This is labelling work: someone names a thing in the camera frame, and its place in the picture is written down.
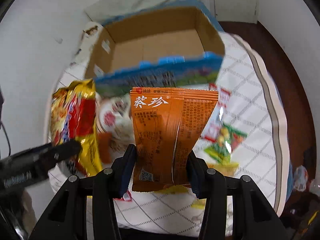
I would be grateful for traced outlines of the yellow red noodle packet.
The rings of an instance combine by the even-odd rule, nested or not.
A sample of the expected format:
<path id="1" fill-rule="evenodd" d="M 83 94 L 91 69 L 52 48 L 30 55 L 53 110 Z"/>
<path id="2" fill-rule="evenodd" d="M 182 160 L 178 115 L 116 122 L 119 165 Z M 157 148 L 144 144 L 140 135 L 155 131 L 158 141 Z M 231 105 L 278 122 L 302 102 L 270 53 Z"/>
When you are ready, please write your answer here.
<path id="1" fill-rule="evenodd" d="M 80 142 L 82 150 L 73 157 L 74 168 L 87 177 L 95 176 L 103 167 L 99 157 L 95 103 L 92 79 L 73 81 L 52 94 L 50 135 L 54 145 L 69 140 Z"/>

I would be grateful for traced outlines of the orange sunflower seed packet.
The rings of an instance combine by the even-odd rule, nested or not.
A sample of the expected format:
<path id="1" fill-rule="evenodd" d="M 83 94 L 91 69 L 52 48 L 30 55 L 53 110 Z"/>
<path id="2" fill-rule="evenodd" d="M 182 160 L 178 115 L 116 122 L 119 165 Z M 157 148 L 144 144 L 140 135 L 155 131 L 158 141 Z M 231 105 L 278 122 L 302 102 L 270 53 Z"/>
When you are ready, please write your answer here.
<path id="1" fill-rule="evenodd" d="M 209 121 L 216 90 L 133 87 L 131 116 L 138 159 L 132 190 L 187 186 L 188 155 Z"/>

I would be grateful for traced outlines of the green red snack packet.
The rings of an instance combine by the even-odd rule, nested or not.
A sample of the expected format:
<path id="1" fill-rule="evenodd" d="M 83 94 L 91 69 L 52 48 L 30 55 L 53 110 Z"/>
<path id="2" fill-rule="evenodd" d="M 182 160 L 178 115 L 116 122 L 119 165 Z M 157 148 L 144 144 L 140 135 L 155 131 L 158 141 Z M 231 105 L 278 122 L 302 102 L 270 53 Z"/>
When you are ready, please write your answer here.
<path id="1" fill-rule="evenodd" d="M 218 101 L 201 134 L 202 139 L 210 141 L 204 151 L 221 165 L 227 165 L 233 151 L 247 138 L 247 133 L 223 122 L 231 92 L 214 83 L 209 84 L 209 90 L 218 92 Z"/>

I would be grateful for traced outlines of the white red snack packet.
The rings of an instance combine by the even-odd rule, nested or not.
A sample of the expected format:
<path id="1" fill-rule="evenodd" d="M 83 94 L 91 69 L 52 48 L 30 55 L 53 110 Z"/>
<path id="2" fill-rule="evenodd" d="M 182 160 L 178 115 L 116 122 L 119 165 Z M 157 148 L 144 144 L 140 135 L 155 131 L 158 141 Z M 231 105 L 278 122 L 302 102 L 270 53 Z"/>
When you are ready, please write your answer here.
<path id="1" fill-rule="evenodd" d="M 129 144 L 135 143 L 129 93 L 98 102 L 97 129 L 111 134 L 112 153 L 124 153 Z"/>

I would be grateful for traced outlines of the white patterned quilt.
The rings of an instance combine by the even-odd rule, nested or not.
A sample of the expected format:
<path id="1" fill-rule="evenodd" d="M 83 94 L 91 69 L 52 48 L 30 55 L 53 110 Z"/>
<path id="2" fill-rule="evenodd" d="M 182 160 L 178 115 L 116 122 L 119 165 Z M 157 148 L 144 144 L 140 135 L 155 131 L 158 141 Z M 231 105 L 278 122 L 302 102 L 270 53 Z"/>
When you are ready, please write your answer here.
<path id="1" fill-rule="evenodd" d="M 231 92 L 223 123 L 244 132 L 248 137 L 231 154 L 231 161 L 239 163 L 234 177 L 248 175 L 258 185 L 280 217 L 292 189 L 290 171 L 290 150 L 287 138 L 287 119 L 278 91 L 269 75 L 261 56 L 240 36 L 218 31 L 225 46 L 225 55 L 217 77 L 218 88 Z M 89 70 L 89 58 L 66 68 L 54 86 L 54 91 L 70 85 L 72 81 L 84 79 Z M 160 86 L 164 81 L 173 84 L 170 73 L 155 83 L 155 75 L 146 72 L 139 81 L 129 77 L 129 68 L 116 74 L 125 77 L 129 84 L 107 85 L 107 78 L 114 73 L 103 75 L 97 65 L 94 70 L 100 89 L 107 90 L 110 96 L 127 93 L 132 86 Z M 120 228 L 135 229 L 151 233 L 172 233 L 197 237 L 204 214 L 204 205 L 196 207 L 195 194 L 191 189 L 163 190 L 160 193 L 132 192 L 128 201 L 114 200 L 116 218 Z"/>

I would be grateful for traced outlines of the bear print long pillow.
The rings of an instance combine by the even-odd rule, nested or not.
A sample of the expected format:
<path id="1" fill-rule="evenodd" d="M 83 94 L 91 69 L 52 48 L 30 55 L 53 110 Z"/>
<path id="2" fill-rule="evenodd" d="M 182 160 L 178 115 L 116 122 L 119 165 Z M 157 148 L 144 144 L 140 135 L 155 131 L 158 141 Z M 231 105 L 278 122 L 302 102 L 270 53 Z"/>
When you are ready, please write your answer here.
<path id="1" fill-rule="evenodd" d="M 82 31 L 78 51 L 74 55 L 70 66 L 87 62 L 91 56 L 93 47 L 97 42 L 103 26 L 97 22 L 88 22 Z"/>

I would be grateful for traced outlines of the open cardboard box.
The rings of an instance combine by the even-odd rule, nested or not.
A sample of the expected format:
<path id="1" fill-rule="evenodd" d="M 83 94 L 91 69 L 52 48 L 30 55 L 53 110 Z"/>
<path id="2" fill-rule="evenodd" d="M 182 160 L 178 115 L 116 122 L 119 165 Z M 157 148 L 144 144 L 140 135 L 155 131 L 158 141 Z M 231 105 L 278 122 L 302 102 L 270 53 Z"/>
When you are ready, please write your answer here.
<path id="1" fill-rule="evenodd" d="M 85 72 L 101 96 L 132 87 L 178 87 L 216 81 L 225 56 L 221 26 L 206 6 L 184 0 L 103 23 Z"/>

